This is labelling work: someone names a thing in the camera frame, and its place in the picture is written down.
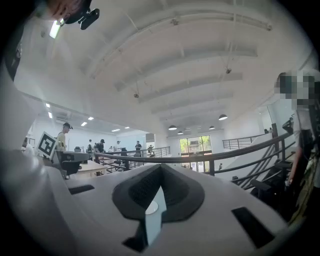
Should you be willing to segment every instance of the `cap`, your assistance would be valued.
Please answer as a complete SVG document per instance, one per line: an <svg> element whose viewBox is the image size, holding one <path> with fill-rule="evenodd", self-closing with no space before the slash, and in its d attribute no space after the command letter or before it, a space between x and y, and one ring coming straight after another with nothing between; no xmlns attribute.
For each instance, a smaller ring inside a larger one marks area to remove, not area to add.
<svg viewBox="0 0 320 256"><path fill-rule="evenodd" d="M65 122L65 123L63 124L63 126L69 127L69 129L73 129L73 127L70 126L70 124L69 124L68 122Z"/></svg>

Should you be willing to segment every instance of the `black slot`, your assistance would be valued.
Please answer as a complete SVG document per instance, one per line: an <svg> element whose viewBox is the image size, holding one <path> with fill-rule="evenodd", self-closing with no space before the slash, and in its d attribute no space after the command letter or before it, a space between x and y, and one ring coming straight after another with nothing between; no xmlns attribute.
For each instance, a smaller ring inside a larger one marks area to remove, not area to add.
<svg viewBox="0 0 320 256"><path fill-rule="evenodd" d="M257 248L275 238L246 207L234 209L232 213Z"/></svg>
<svg viewBox="0 0 320 256"><path fill-rule="evenodd" d="M79 194L79 193L93 190L93 189L95 189L95 188L92 185L83 185L83 186L69 188L69 191L70 191L71 195L75 195L75 194Z"/></svg>

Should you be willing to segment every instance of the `air conditioner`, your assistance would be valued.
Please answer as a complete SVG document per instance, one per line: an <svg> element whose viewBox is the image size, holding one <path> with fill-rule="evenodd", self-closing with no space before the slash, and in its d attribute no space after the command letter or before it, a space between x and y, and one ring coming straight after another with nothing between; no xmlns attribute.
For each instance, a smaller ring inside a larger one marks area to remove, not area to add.
<svg viewBox="0 0 320 256"><path fill-rule="evenodd" d="M55 121L59 124L64 124L64 123L69 123L70 121L69 120L66 120L66 119L62 119L62 118L59 118L59 117L56 117L55 118Z"/></svg>

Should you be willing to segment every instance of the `table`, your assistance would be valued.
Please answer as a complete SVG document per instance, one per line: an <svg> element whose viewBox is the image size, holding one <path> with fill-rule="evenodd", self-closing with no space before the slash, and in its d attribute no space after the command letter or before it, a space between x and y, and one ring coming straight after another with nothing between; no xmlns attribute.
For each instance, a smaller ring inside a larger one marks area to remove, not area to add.
<svg viewBox="0 0 320 256"><path fill-rule="evenodd" d="M78 170L76 174L90 174L90 177L92 177L92 173L104 172L106 170L105 166L91 160L88 160L88 163L81 163L80 166L82 169Z"/></svg>

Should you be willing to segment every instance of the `window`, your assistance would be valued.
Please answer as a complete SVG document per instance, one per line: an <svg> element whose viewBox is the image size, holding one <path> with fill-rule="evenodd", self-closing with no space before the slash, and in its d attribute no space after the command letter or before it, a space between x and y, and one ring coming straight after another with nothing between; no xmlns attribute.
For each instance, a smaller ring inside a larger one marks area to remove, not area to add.
<svg viewBox="0 0 320 256"><path fill-rule="evenodd" d="M211 151L209 135L180 139L180 152L182 157L188 156L189 153L193 153L192 155L194 155L194 153L203 151Z"/></svg>

